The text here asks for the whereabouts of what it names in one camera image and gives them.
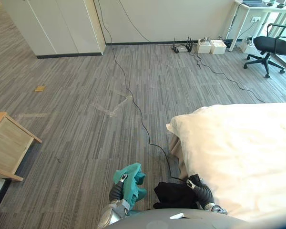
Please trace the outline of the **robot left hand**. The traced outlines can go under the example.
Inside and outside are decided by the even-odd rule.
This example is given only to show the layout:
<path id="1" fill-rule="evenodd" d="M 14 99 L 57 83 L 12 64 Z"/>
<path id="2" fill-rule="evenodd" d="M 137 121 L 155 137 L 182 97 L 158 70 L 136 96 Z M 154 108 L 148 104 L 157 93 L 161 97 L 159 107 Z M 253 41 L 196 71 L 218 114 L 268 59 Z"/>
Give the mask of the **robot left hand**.
<path id="1" fill-rule="evenodd" d="M 123 199 L 123 185 L 124 185 L 124 182 L 127 179 L 127 177 L 128 177 L 127 173 L 123 174 L 122 177 L 120 178 L 119 182 L 117 184 L 113 185 L 113 187 L 109 193 L 109 200 L 110 201 Z"/>

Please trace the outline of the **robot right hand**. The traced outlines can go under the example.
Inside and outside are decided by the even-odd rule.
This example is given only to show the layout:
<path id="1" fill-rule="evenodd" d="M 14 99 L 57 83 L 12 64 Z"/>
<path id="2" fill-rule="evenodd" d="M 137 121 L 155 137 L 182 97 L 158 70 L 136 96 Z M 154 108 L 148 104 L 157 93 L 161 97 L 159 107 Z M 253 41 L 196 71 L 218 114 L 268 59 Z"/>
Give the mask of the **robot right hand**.
<path id="1" fill-rule="evenodd" d="M 213 194 L 208 186 L 197 186 L 189 179 L 186 181 L 186 184 L 197 196 L 198 202 L 203 209 L 208 204 L 214 203 Z"/>

